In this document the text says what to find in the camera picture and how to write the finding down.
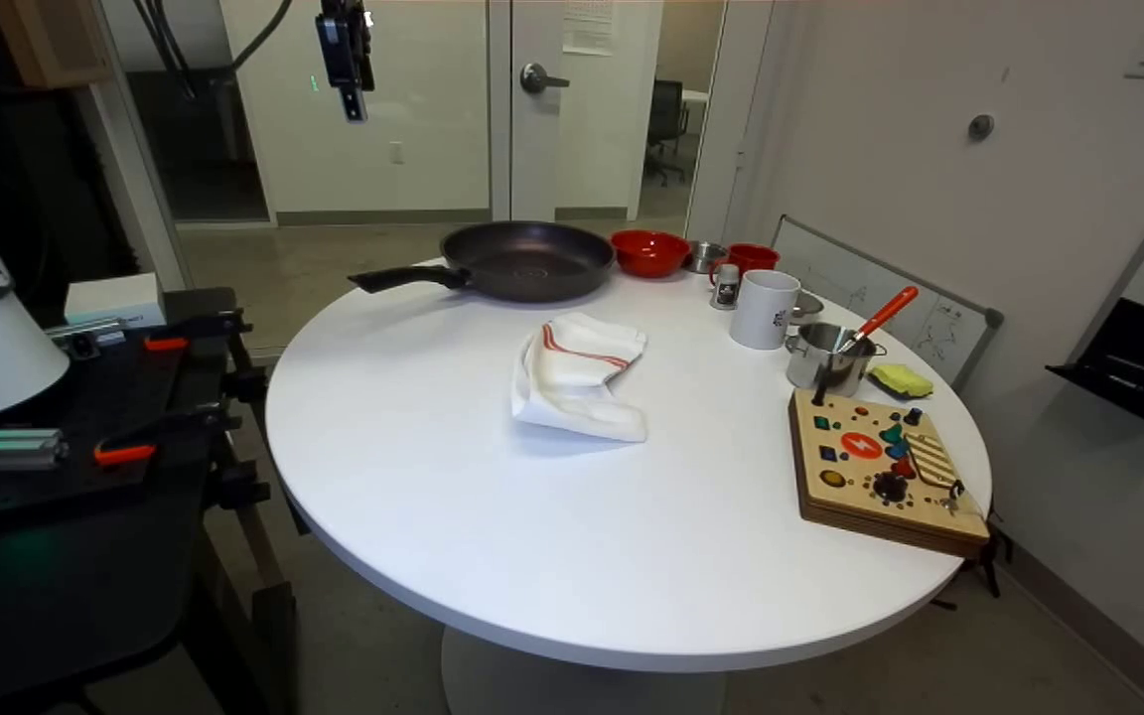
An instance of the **white napkin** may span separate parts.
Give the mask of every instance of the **white napkin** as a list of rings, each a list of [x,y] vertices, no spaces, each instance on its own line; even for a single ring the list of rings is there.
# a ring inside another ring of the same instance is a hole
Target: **white napkin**
[[[649,440],[649,417],[612,394],[645,345],[638,331],[589,313],[543,320],[522,348],[512,417],[608,440]]]

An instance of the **bowl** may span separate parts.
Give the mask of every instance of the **bowl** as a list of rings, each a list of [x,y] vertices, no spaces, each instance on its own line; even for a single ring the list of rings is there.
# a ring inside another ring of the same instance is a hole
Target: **bowl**
[[[634,279],[669,279],[688,260],[688,237],[663,231],[616,231],[616,266]]]

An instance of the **black frying pan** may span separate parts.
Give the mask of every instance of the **black frying pan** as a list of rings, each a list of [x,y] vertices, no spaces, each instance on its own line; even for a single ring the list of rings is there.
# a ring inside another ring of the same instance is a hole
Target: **black frying pan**
[[[352,272],[376,292],[405,282],[442,282],[500,301],[564,301],[592,292],[612,272],[612,245],[601,233],[557,223],[481,223],[445,237],[448,266],[397,266]]]

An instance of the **table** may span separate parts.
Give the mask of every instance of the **table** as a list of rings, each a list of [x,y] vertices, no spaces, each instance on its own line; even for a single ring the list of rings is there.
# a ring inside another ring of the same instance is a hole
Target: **table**
[[[234,292],[167,299],[169,320],[214,308],[234,308]],[[228,336],[191,336],[169,403],[220,399],[230,376]],[[143,483],[0,516],[0,711],[45,711],[89,679],[164,655],[173,638],[188,644],[228,711],[287,711],[291,685],[265,674],[265,650],[250,647],[234,589],[203,536],[203,509],[222,500],[230,463],[222,443],[209,430],[164,434]],[[114,471],[91,471],[79,451],[68,475],[114,479]],[[64,471],[17,471],[17,479],[58,483]]]
[[[649,332],[616,385],[649,443],[512,426],[522,345],[564,308]],[[453,632],[608,672],[816,660],[906,619],[963,561],[800,516],[785,348],[741,348],[727,320],[703,279],[620,272],[561,304],[352,290],[281,354],[270,448],[334,556]],[[924,407],[989,509],[984,440],[939,385]]]

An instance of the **gray floor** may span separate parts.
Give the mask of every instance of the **gray floor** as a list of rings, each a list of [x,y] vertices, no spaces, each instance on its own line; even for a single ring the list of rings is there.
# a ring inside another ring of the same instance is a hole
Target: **gray floor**
[[[237,290],[254,320],[250,345],[258,358],[273,360],[312,308],[351,290],[351,268],[430,258],[448,225],[459,223],[302,223],[281,231],[188,233],[180,237],[180,248],[196,284]],[[445,715],[438,679],[442,628],[344,572],[312,536],[297,536],[281,500],[263,503],[263,516],[297,591],[302,711]],[[237,541],[234,516],[209,512],[205,529],[230,576],[244,589],[254,589],[254,562]],[[902,628],[849,650],[731,674],[727,715],[1144,715],[1144,693],[1035,603],[1016,572],[1002,566],[1002,582],[1006,594],[994,601],[977,572],[963,572],[949,589],[953,611],[920,606]],[[220,711],[184,650],[95,683],[91,699],[113,715]]]

